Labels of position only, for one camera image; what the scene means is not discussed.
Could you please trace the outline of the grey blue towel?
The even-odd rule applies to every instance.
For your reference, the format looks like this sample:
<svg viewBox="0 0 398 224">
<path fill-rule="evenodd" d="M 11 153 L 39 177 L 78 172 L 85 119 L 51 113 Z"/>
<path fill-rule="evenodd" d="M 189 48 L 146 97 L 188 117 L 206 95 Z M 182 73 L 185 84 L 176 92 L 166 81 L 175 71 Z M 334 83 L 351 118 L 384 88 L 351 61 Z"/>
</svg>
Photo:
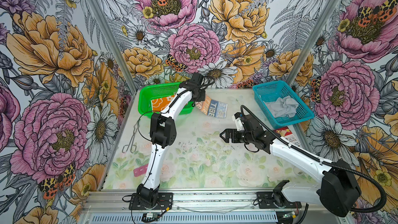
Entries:
<svg viewBox="0 0 398 224">
<path fill-rule="evenodd" d="M 214 118 L 225 119 L 227 117 L 228 105 L 225 102 L 220 102 L 211 99 L 205 95 L 205 100 L 196 102 L 195 106 L 205 115 Z"/>
</svg>

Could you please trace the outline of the orange white patterned towel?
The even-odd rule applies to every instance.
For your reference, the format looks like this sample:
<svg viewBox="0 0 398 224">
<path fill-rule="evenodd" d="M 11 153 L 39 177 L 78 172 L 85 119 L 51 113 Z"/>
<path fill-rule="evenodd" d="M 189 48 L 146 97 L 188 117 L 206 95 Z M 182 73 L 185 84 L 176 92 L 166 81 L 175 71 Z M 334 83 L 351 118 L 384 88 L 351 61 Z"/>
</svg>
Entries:
<svg viewBox="0 0 398 224">
<path fill-rule="evenodd" d="M 169 95 L 157 99 L 152 99 L 151 100 L 152 111 L 164 113 L 164 110 L 173 101 L 174 97 L 175 97 L 174 95 Z"/>
</svg>

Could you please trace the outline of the plain grey towel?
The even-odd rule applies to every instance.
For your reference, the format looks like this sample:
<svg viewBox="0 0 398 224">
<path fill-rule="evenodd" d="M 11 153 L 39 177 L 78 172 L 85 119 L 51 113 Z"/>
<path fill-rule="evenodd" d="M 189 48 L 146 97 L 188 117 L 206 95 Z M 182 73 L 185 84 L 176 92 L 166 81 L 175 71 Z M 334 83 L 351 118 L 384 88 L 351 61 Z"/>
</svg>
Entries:
<svg viewBox="0 0 398 224">
<path fill-rule="evenodd" d="M 299 107 L 299 103 L 291 96 L 286 96 L 284 98 L 279 97 L 276 101 L 265 103 L 265 105 L 274 118 L 293 118 Z"/>
</svg>

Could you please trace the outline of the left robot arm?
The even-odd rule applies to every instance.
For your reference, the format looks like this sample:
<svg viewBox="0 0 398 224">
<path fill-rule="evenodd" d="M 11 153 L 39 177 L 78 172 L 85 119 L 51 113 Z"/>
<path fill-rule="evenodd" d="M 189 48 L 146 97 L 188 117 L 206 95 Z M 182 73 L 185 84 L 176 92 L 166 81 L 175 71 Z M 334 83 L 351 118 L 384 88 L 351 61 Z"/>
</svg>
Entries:
<svg viewBox="0 0 398 224">
<path fill-rule="evenodd" d="M 160 174 L 166 152 L 177 138 L 175 120 L 188 103 L 205 100 L 205 90 L 214 83 L 213 78 L 204 83 L 205 77 L 194 73 L 190 80 L 179 84 L 171 103 L 160 112 L 153 112 L 150 119 L 151 157 L 143 182 L 137 187 L 134 200 L 145 208 L 157 205 Z"/>
</svg>

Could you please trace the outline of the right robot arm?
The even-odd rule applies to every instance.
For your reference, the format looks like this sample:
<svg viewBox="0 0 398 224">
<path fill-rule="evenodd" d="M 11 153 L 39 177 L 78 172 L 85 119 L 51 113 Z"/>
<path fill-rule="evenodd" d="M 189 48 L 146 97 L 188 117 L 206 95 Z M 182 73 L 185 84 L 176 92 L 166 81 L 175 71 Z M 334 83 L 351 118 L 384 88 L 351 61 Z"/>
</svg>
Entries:
<svg viewBox="0 0 398 224">
<path fill-rule="evenodd" d="M 382 185 L 370 176 L 353 170 L 345 161 L 321 158 L 294 145 L 253 114 L 236 113 L 233 119 L 236 127 L 225 129 L 220 134 L 225 143 L 253 144 L 258 150 L 284 159 L 317 182 L 314 186 L 305 187 L 284 180 L 274 189 L 274 197 L 279 204 L 287 201 L 322 205 L 339 217 L 345 217 L 350 212 L 376 212 L 386 205 L 387 194 Z M 369 208 L 354 206 L 362 195 L 357 177 L 367 180 L 379 191 L 380 198 L 376 205 Z"/>
</svg>

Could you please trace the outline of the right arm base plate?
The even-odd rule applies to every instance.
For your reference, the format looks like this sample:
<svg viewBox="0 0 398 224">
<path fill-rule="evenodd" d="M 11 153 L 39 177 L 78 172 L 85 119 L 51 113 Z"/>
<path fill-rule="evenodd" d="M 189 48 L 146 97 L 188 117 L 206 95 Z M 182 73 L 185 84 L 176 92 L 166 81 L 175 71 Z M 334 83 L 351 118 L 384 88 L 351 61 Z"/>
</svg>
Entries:
<svg viewBox="0 0 398 224">
<path fill-rule="evenodd" d="M 302 207 L 300 202 L 289 202 L 281 194 L 276 194 L 271 191 L 257 192 L 255 204 L 259 207 L 259 209 L 297 209 Z"/>
</svg>

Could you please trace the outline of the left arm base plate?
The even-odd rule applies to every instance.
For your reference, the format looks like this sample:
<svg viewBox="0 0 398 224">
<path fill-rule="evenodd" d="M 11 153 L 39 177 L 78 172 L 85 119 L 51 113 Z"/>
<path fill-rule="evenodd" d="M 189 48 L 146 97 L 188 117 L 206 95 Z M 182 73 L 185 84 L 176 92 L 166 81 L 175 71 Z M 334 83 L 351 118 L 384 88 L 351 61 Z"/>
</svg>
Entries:
<svg viewBox="0 0 398 224">
<path fill-rule="evenodd" d="M 141 195 L 136 196 L 134 193 L 129 202 L 129 210 L 166 210 L 171 209 L 173 206 L 173 193 L 159 192 L 151 197 L 144 197 Z"/>
</svg>

